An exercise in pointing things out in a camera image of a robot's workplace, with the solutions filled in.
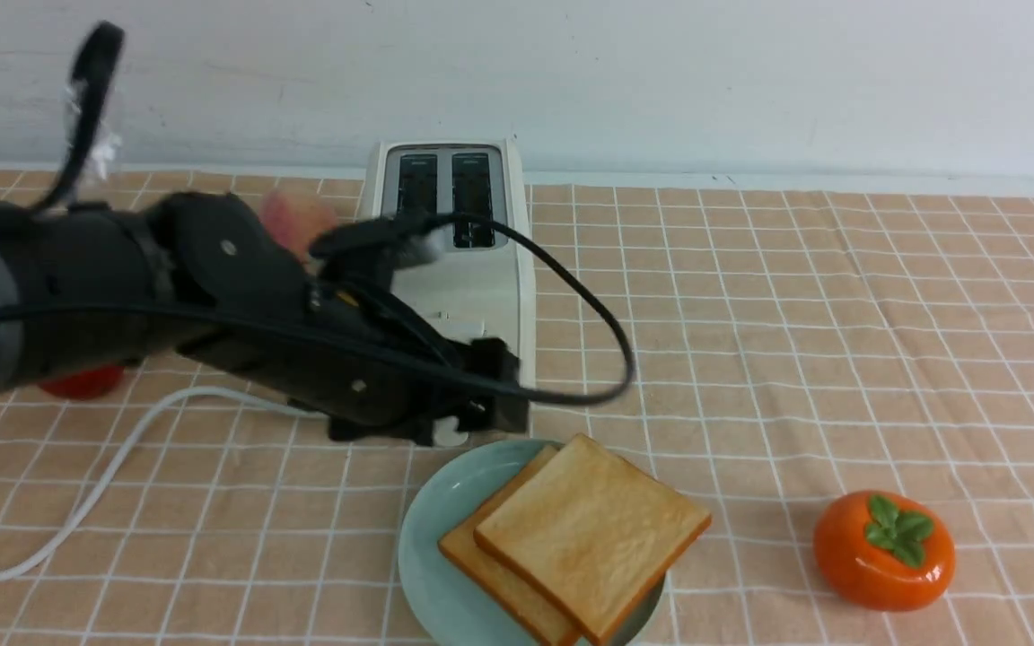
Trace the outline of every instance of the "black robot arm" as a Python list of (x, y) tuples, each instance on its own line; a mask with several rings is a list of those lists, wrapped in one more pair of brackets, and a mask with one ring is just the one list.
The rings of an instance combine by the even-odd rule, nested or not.
[[(545, 250), (487, 218), (399, 214), (341, 226), (316, 239), (308, 273), (233, 194), (53, 213), (93, 144), (122, 34), (100, 24), (79, 53), (82, 118), (50, 194), (29, 208), (0, 201), (0, 392), (177, 351), (327, 413), (336, 440), (428, 445), (439, 420), (524, 432), (529, 402), (600, 404), (628, 390), (636, 366), (611, 312)], [(446, 339), (395, 298), (402, 250), (456, 221), (495, 227), (574, 287), (620, 344), (620, 383), (586, 394), (524, 388), (499, 339)]]

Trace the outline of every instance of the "orange persimmon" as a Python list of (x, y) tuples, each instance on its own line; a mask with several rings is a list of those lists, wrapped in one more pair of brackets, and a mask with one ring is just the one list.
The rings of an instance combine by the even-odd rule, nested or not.
[(883, 491), (830, 503), (813, 532), (813, 554), (838, 594), (882, 612), (922, 609), (955, 575), (955, 543), (943, 522), (919, 502)]

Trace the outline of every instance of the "light blue plate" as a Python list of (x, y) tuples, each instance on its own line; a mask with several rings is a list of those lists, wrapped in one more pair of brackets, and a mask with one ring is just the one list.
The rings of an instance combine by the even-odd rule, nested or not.
[[(443, 466), (405, 512), (398, 572), (414, 615), (442, 646), (530, 646), (536, 642), (493, 598), (438, 551), (438, 541), (514, 478), (541, 448), (561, 442), (523, 438), (481, 445)], [(613, 643), (625, 646), (648, 624), (665, 581), (644, 597)]]

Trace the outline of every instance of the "power cord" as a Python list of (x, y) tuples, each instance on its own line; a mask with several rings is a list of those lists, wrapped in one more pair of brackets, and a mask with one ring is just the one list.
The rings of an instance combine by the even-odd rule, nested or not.
[(217, 386), (196, 386), (192, 389), (184, 389), (177, 391), (176, 393), (168, 394), (166, 397), (161, 398), (157, 404), (152, 405), (151, 409), (147, 410), (143, 418), (134, 425), (134, 429), (130, 432), (130, 437), (126, 438), (126, 441), (122, 442), (119, 448), (118, 453), (114, 454), (114, 458), (111, 459), (110, 465), (107, 466), (105, 471), (102, 472), (98, 478), (98, 483), (94, 484), (94, 488), (90, 491), (90, 495), (86, 496), (86, 499), (79, 504), (78, 507), (70, 514), (70, 518), (66, 519), (66, 523), (62, 526), (61, 530), (58, 530), (54, 534), (53, 539), (48, 541), (43, 547), (34, 552), (34, 555), (30, 556), (29, 559), (21, 561), (14, 567), (7, 567), (5, 570), (0, 570), (0, 582), (16, 580), (16, 578), (29, 573), (30, 570), (41, 564), (47, 557), (54, 554), (55, 549), (58, 549), (62, 545), (63, 541), (66, 541), (68, 536), (79, 528), (82, 524), (83, 519), (94, 510), (94, 504), (98, 503), (98, 499), (102, 498), (102, 493), (105, 488), (111, 485), (114, 481), (115, 473), (119, 472), (119, 468), (122, 467), (123, 463), (126, 462), (127, 455), (130, 455), (130, 451), (139, 443), (139, 440), (143, 438), (143, 434), (146, 433), (146, 429), (149, 428), (154, 419), (159, 417), (159, 414), (170, 407), (170, 405), (177, 404), (178, 401), (189, 399), (191, 397), (202, 397), (202, 396), (212, 396), (212, 397), (222, 397), (225, 399), (233, 399), (242, 404), (255, 405), (255, 407), (263, 408), (266, 410), (272, 410), (274, 412), (281, 412), (284, 414), (292, 414), (296, 418), (313, 418), (313, 419), (324, 419), (324, 416), (318, 412), (306, 412), (299, 408), (292, 408), (290, 405), (275, 404), (275, 402), (262, 399), (258, 397), (250, 396), (243, 392), (233, 391), (230, 389), (217, 388)]

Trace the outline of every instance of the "bread slice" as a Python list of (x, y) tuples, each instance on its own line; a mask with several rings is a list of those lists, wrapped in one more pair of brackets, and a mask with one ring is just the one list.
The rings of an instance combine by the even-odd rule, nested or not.
[(493, 601), (500, 605), (538, 643), (545, 646), (572, 646), (580, 639), (577, 629), (569, 617), (564, 615), (553, 604), (514, 575), (512, 570), (505, 567), (492, 556), (481, 551), (473, 540), (473, 528), (492, 514), (510, 495), (524, 486), (529, 479), (548, 465), (557, 454), (557, 450), (546, 445), (537, 457), (522, 467), (506, 486), (481, 503), (467, 519), (445, 534), (438, 541), (438, 549), (449, 561), (452, 561), (460, 572), (480, 585)]
[(475, 536), (601, 646), (711, 522), (700, 504), (578, 434)]

